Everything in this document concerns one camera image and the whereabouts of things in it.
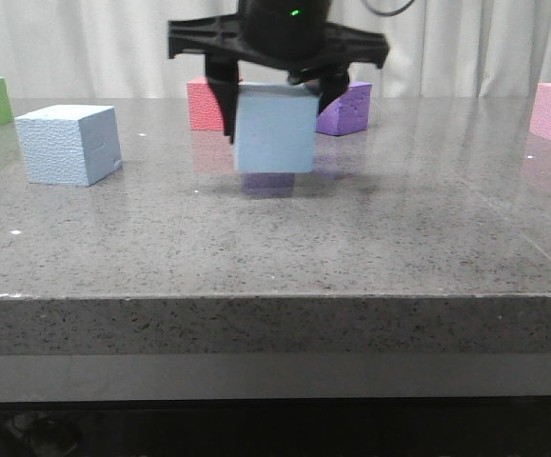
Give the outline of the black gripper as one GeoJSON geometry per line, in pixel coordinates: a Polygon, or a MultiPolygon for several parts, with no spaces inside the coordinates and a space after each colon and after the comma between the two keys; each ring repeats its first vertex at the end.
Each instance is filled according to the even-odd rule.
{"type": "Polygon", "coordinates": [[[384,66],[385,35],[332,23],[330,8],[329,1],[240,1],[232,14],[170,21],[168,57],[205,57],[207,83],[233,144],[240,62],[283,70],[292,85],[319,79],[319,115],[347,92],[351,64],[384,66]]]}

